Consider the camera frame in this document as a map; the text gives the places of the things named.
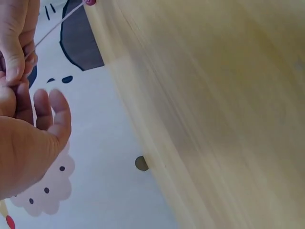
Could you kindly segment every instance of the light wood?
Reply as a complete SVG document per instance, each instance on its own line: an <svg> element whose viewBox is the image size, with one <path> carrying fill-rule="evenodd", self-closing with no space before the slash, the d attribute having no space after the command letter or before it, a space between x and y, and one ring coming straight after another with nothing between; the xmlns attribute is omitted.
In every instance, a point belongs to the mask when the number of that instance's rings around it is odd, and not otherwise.
<svg viewBox="0 0 305 229"><path fill-rule="evenodd" d="M303 0L86 11L181 228L305 228Z"/></svg>

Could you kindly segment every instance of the hand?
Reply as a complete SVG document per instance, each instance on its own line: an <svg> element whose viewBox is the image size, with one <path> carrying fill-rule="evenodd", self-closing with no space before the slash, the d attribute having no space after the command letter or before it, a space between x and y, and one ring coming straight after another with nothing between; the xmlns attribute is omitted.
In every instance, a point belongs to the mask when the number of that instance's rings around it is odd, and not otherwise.
<svg viewBox="0 0 305 229"><path fill-rule="evenodd" d="M53 90L48 96L45 90L38 90L34 106L36 127L29 82L22 80L13 88L0 85L0 200L38 182L70 137L71 113L60 91Z"/></svg>
<svg viewBox="0 0 305 229"><path fill-rule="evenodd" d="M40 0L0 0L0 72L8 85L27 78L37 63L36 53L27 62L24 56L34 48Z"/></svg>

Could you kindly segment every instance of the string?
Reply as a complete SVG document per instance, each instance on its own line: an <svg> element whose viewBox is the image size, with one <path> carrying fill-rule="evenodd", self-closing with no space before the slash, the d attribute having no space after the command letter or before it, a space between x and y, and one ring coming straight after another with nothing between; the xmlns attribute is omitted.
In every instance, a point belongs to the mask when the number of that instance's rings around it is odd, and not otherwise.
<svg viewBox="0 0 305 229"><path fill-rule="evenodd" d="M28 57L36 50L37 46L54 30L56 29L57 26L59 26L60 24L62 24L65 20L67 20L68 17L70 17L76 10L78 10L80 7L82 7L84 4L86 3L86 0L83 0L81 4L79 4L77 7L75 7L73 10L71 10L71 12L69 12L64 18L62 18L60 20L60 22L58 22L56 25L54 25L53 28L50 29L50 31L48 31L46 33L46 35L43 36L43 38L40 39L40 41L37 42L37 44L35 45L35 47L33 48L33 50L31 50L26 56L25 56L25 60L28 59Z"/></svg>

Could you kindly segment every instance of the wooden board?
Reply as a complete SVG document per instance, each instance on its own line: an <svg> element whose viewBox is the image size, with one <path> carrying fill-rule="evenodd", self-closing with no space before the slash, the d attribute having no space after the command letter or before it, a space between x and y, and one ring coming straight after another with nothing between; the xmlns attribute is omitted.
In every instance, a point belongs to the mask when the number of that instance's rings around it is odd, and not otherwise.
<svg viewBox="0 0 305 229"><path fill-rule="evenodd" d="M182 228L305 228L304 1L86 11Z"/></svg>

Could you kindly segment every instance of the cartoon print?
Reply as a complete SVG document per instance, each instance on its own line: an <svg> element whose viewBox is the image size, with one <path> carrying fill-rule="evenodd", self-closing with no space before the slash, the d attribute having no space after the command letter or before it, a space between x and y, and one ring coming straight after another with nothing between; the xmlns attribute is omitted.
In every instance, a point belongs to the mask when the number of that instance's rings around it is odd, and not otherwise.
<svg viewBox="0 0 305 229"><path fill-rule="evenodd" d="M40 13L37 25L37 31L39 31L39 33L35 35L36 41L40 40L41 36L60 21L68 10L72 9L72 7L69 6L70 1L65 2L65 5L54 6L49 4L44 7L46 13ZM59 83L62 85L71 83L75 77L84 78L85 74L83 74L83 72L85 70L86 73L89 73L89 76L98 76L100 68L96 67L103 66L101 57L98 58L99 62L95 62L95 65L92 65L92 63L88 64L88 54L86 53L83 53L82 55L77 54L78 56L73 55L73 53L67 54L69 53L69 47L63 49L63 44L65 43L63 34L69 33L63 32L64 29L64 25L62 25L62 27L57 27L52 32L52 35L47 37L41 46L38 46L36 53L41 58L39 59L37 67L33 69L32 74L29 76L31 94L33 94L38 87L41 87L41 85L45 85L45 89L50 90L54 87L58 87ZM96 52L98 52L95 43L90 46L93 46ZM62 91L64 94L69 94L70 92L69 88L65 88L65 90ZM72 188L69 177L75 169L75 163L73 158L69 155L69 149L70 145L67 144L40 182L17 196L11 197L10 200L12 204L24 208L29 215L34 217L39 216L41 213L48 215L56 214L60 207L60 201L68 199L71 195Z"/></svg>
<svg viewBox="0 0 305 229"><path fill-rule="evenodd" d="M7 225L10 229L15 229L15 222L11 216L9 216L8 209L6 207L5 201L0 201L0 214L5 218Z"/></svg>
<svg viewBox="0 0 305 229"><path fill-rule="evenodd" d="M43 31L43 34L51 29L52 26L60 21L61 18L65 17L72 9L79 5L81 0L52 0L52 3L44 2L45 5L42 4L40 13L40 20L43 21L43 23L39 23L37 28L38 31ZM53 36L47 37L46 40L48 41L43 41L43 46L46 47L49 44L52 44L53 46L55 44L56 47L53 53L54 55L60 55L60 57L56 59L61 63L58 65L58 62L52 62L52 66L56 66L57 68L60 68L60 66L63 65L67 66L67 64L63 64L62 61L69 61L81 71L87 71L104 66L103 59L95 42L84 8L78 9L61 24L61 27L56 28L53 33L57 34L59 45L54 42ZM69 73L61 79L62 83L70 83L73 80L73 71L71 71L70 67L71 64L69 64L69 68L67 68ZM50 63L45 58L42 60L40 58L39 69L38 67L35 67L32 74L28 77L30 88L35 82L40 69L43 69L44 73L52 72L48 71L48 68L45 69L45 67L50 68ZM40 75L40 77L46 79L47 76ZM44 83L50 83L52 81L55 81L54 76L50 76Z"/></svg>
<svg viewBox="0 0 305 229"><path fill-rule="evenodd" d="M13 205L35 217L42 212L53 215L58 211L60 201L68 199L72 191L69 177L75 164L68 154L69 147L68 143L41 181L10 198Z"/></svg>

